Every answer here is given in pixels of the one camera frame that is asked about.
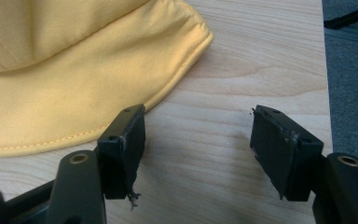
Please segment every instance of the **yellow fabric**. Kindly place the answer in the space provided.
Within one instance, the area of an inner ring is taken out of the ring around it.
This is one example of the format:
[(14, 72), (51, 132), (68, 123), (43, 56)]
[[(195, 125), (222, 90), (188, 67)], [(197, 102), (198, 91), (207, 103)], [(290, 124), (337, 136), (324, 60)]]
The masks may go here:
[(211, 44), (182, 1), (0, 1), (0, 157), (94, 140)]

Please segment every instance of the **wood grain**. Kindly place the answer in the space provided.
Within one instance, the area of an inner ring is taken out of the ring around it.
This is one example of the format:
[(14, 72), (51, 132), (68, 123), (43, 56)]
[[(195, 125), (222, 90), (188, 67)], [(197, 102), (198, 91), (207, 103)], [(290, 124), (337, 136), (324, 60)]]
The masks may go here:
[[(249, 140), (256, 105), (275, 107), (332, 150), (320, 0), (188, 1), (215, 40), (145, 117), (135, 189), (106, 203), (109, 223), (314, 223), (311, 202), (279, 200)], [(55, 177), (60, 158), (95, 142), (0, 159), (6, 199)]]

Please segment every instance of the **light wood tabletop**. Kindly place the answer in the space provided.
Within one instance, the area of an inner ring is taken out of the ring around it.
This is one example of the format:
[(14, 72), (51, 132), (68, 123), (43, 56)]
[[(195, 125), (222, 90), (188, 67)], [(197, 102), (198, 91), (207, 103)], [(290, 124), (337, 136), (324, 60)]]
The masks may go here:
[[(280, 200), (249, 141), (252, 107), (281, 110), (332, 151), (321, 0), (188, 0), (214, 41), (145, 116), (145, 154), (131, 211), (108, 223), (315, 223), (311, 204)], [(9, 200), (55, 178), (60, 159), (96, 142), (0, 159)]]

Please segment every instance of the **folded cloth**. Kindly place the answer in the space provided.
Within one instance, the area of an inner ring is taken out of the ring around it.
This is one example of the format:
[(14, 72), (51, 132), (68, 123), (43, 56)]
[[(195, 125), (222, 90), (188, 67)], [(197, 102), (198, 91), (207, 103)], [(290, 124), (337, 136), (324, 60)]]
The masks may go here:
[(173, 0), (0, 1), (0, 157), (98, 138), (156, 105), (211, 44)]

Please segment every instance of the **blue-gray floor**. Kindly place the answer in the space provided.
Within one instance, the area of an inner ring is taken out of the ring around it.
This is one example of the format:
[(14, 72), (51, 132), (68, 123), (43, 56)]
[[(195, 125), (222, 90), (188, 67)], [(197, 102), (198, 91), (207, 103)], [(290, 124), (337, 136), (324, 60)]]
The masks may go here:
[[(358, 1), (323, 0), (324, 19), (358, 9)], [(358, 30), (358, 23), (350, 26)], [(358, 157), (358, 40), (325, 32), (333, 149)]]

